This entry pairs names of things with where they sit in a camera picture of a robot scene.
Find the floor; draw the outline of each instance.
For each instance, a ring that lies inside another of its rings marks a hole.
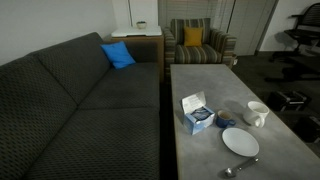
[[[303,111],[275,112],[289,127],[310,115],[320,118],[320,81],[266,82],[266,77],[282,77],[281,70],[291,67],[291,63],[270,62],[268,56],[242,56],[232,71],[264,102],[273,91],[301,91],[312,98]],[[161,179],[178,179],[176,167],[175,137],[171,103],[171,86],[161,85]],[[320,158],[320,142],[306,143]]]

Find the cup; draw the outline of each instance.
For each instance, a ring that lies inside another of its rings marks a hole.
[[[232,120],[232,115],[224,110],[218,111],[216,125],[220,128],[226,128],[228,125],[234,126],[236,122]]]
[[[262,128],[269,114],[269,108],[257,101],[250,101],[243,113],[244,120],[250,125]]]

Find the box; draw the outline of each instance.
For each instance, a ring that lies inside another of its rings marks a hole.
[[[267,100],[267,105],[274,111],[294,110],[302,111],[311,98],[302,92],[271,92]]]
[[[206,99],[203,91],[182,99],[183,125],[192,135],[204,130],[213,122],[215,113],[205,105]]]
[[[302,117],[293,127],[293,131],[305,142],[318,143],[320,141],[320,118]]]

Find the armchair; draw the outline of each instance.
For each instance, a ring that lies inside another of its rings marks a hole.
[[[184,46],[184,27],[203,28],[201,46]],[[236,38],[210,28],[210,18],[172,19],[163,34],[166,82],[170,81],[171,64],[233,64]]]

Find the gray table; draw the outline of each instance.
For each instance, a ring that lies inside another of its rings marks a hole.
[[[225,65],[171,65],[172,102],[179,179],[224,179],[223,171],[246,161],[224,144],[223,129],[214,124],[191,135],[183,126],[181,99],[204,91],[207,106],[231,111],[235,127],[258,141],[257,164],[234,179],[320,179],[319,158],[273,113],[258,129],[247,125],[242,112],[248,101],[261,100]]]

